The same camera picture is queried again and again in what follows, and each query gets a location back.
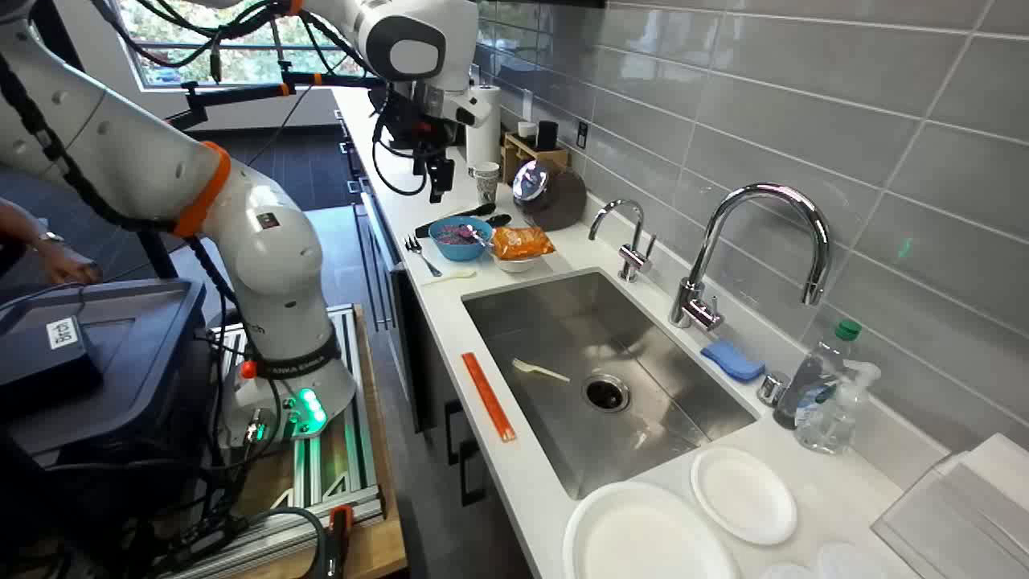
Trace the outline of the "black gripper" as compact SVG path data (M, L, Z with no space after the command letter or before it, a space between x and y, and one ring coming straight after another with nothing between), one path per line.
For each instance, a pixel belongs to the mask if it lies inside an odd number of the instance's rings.
M453 137L453 122L428 115L414 96L399 99L395 145L413 156L414 172L428 180L430 201L440 201L453 186L453 156L446 154Z

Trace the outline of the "person's forearm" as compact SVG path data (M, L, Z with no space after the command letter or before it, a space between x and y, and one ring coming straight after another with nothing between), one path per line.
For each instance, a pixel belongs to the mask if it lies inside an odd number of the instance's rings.
M36 217L21 201L0 196L0 247L10 258L31 251L53 286L96 283L101 268L79 253L58 231Z

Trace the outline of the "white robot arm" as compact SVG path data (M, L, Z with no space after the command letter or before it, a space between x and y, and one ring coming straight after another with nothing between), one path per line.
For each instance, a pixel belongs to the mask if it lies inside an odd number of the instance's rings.
M72 186L124 229L219 247L259 373L290 412L342 414L358 395L321 289L321 244L290 194L211 141L198 141L58 59L30 21L36 0L0 0L0 159ZM471 69L473 0L274 0L338 29L374 81L428 118L476 125L489 107Z

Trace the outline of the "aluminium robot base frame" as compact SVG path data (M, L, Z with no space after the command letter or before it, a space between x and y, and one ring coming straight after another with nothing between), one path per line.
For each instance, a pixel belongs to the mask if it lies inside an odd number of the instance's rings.
M362 312L330 304L329 321L355 400L329 417L315 395L300 388L286 404L280 451L245 475L233 530L226 541L210 538L203 555L185 562L173 579L343 579L355 526L383 516Z

